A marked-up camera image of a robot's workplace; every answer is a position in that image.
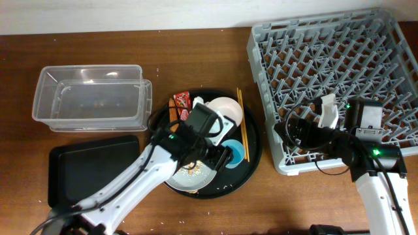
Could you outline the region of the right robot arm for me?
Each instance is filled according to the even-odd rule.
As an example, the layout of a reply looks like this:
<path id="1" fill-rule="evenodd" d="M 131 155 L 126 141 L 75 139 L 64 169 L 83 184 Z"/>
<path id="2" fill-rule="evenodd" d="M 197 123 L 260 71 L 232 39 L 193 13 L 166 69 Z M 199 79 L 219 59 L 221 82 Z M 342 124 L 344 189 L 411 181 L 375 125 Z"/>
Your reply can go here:
<path id="1" fill-rule="evenodd" d="M 350 99 L 344 131 L 287 114 L 274 130 L 284 145 L 341 159 L 364 204 L 371 234 L 415 234 L 407 169 L 398 146 L 382 144 L 379 101 Z"/>

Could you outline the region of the light blue cup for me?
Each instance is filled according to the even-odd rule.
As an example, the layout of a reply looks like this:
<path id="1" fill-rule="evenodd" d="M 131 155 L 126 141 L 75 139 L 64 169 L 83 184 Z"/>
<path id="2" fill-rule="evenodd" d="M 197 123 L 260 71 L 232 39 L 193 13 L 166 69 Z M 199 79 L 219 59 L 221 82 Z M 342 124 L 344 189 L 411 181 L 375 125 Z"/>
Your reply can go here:
<path id="1" fill-rule="evenodd" d="M 233 151 L 233 159 L 226 165 L 226 168 L 236 168 L 244 160 L 246 153 L 242 143 L 237 140 L 230 139 L 222 142 L 221 145 L 223 147 L 229 147 Z"/>

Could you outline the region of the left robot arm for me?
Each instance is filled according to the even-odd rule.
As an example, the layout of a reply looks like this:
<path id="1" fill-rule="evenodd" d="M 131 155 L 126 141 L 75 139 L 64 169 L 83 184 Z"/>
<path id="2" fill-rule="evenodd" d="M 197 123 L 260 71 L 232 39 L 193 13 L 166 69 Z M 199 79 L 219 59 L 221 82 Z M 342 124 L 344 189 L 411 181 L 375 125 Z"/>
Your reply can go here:
<path id="1" fill-rule="evenodd" d="M 152 190 L 170 179 L 181 167 L 200 161 L 214 172 L 231 158 L 220 142 L 235 124 L 199 127 L 179 121 L 161 127 L 138 159 L 109 184 L 74 206 L 50 215 L 33 234 L 113 234 L 125 217 Z"/>

